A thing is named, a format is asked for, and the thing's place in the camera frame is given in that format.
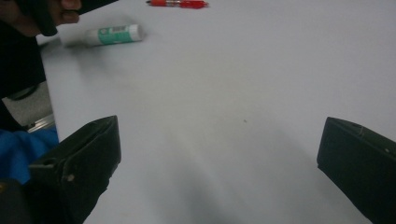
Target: red pen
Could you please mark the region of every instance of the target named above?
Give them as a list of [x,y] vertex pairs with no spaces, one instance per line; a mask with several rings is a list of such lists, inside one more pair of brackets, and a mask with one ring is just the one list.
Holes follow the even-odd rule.
[[183,0],[151,0],[147,1],[147,4],[153,7],[189,7],[189,8],[202,8],[208,7],[209,4],[204,1],[183,1]]

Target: white surface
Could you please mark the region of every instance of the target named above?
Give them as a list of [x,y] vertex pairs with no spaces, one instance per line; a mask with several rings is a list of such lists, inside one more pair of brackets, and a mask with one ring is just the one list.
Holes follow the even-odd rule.
[[61,28],[144,41],[43,52],[61,139],[118,115],[122,162],[86,223],[369,223],[318,170],[327,117],[396,139],[396,2],[120,1]]

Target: blue jacket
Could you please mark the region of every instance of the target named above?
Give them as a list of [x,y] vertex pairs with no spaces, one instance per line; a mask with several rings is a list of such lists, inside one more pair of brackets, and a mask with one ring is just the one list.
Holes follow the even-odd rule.
[[0,130],[0,178],[26,183],[30,179],[29,164],[58,144],[55,129],[33,133]]

